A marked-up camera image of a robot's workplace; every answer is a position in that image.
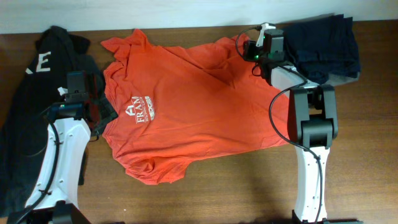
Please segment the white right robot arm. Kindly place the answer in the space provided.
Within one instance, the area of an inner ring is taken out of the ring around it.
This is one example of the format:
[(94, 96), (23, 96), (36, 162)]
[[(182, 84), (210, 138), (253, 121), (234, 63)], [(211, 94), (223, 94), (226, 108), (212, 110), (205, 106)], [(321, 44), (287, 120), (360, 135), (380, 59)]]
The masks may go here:
[(335, 89), (300, 74), (285, 60), (284, 32), (264, 23), (254, 27), (256, 41), (246, 40), (239, 56), (260, 68), (260, 77), (289, 97), (288, 135), (282, 139), (295, 147), (298, 192), (292, 223), (327, 223), (325, 167), (332, 141), (338, 134)]

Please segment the red soccer t-shirt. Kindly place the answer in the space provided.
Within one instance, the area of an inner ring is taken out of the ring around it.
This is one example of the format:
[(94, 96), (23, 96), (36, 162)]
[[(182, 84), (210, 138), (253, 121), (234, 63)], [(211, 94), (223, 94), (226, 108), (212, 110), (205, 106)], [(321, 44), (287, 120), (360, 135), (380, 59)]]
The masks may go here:
[(194, 161), (285, 144), (288, 98), (239, 56), (246, 39), (163, 47), (135, 30), (102, 42), (114, 55), (105, 95), (118, 114), (103, 137), (128, 175), (171, 183)]

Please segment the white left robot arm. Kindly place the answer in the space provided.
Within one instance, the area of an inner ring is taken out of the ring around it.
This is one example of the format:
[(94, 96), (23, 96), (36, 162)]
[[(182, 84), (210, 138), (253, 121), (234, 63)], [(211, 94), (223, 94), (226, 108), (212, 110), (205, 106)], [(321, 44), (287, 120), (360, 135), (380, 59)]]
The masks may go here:
[(66, 78), (60, 99), (46, 110), (48, 138), (35, 188), (8, 223), (88, 223), (78, 209), (77, 190), (85, 147), (101, 121), (104, 82), (85, 71), (68, 72)]

